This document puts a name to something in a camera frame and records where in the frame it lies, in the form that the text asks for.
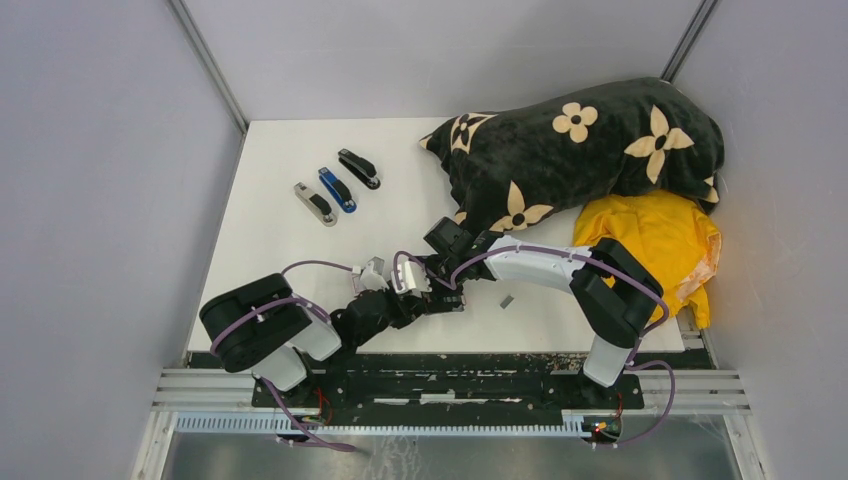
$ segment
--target yellow fabric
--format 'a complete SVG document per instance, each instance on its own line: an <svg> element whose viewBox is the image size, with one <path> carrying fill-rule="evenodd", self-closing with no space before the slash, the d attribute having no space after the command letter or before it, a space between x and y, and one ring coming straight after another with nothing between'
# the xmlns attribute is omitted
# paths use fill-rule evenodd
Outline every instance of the yellow fabric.
<svg viewBox="0 0 848 480"><path fill-rule="evenodd" d="M605 237L621 242L657 279L672 315L689 305L696 326L710 326L704 283L718 268L721 232L694 202L664 190L596 200L577 219L574 245L594 246ZM661 314L657 308L651 321Z"/></svg>

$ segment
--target white wall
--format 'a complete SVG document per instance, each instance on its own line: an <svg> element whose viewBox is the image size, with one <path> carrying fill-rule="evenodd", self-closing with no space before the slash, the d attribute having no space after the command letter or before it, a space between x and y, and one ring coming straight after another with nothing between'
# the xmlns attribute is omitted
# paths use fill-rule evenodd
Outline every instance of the white wall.
<svg viewBox="0 0 848 480"><path fill-rule="evenodd" d="M846 478L848 3L725 1L678 86L727 144L711 282L775 478Z"/></svg>
<svg viewBox="0 0 848 480"><path fill-rule="evenodd" d="M698 0L188 0L252 120L450 116L660 75Z"/></svg>
<svg viewBox="0 0 848 480"><path fill-rule="evenodd" d="M240 136L164 1L0 4L0 478L127 478Z"/></svg>

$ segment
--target white table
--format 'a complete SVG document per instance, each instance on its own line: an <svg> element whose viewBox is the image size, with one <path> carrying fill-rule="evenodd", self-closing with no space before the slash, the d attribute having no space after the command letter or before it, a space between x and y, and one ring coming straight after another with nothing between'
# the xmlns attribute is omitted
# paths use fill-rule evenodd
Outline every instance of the white table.
<svg viewBox="0 0 848 480"><path fill-rule="evenodd" d="M397 250L426 254L422 237L441 217L453 216L448 177L436 157L418 145L445 119L293 120L252 122L203 289L207 300L298 260L363 265L372 256L390 263ZM368 190L339 164L348 148L377 166L383 185ZM318 180L327 166L358 203L353 214L338 209ZM304 182L324 196L339 217L327 228L295 196ZM516 234L556 246L571 244L580 209L559 213ZM350 276L341 270L303 266L287 275L294 290L326 310L352 299ZM589 351L594 333L573 297L515 282L467 282L463 313L418 319L388 329L362 348L368 353L516 353ZM501 301L515 300L506 308ZM189 351L208 350L199 320ZM676 321L652 332L643 351L682 351Z"/></svg>

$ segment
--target small gray object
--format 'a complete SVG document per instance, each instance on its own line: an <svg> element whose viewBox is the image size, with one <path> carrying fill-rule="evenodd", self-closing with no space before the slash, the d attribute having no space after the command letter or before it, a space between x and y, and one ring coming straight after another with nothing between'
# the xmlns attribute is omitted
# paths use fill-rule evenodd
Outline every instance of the small gray object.
<svg viewBox="0 0 848 480"><path fill-rule="evenodd" d="M512 303L513 300L515 300L515 299L512 298L512 295L507 295L506 298L504 298L503 301L501 302L501 308L508 307L509 304Z"/></svg>

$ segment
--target black pillow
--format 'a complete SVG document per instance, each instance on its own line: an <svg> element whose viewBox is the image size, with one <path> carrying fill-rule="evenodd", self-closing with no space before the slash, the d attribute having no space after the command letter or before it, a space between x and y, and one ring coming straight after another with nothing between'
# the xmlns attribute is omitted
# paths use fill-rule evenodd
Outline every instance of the black pillow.
<svg viewBox="0 0 848 480"><path fill-rule="evenodd" d="M454 117L421 145L449 174L457 223L522 230L610 193L657 188L718 203L718 125L669 83L609 83L505 112Z"/></svg>

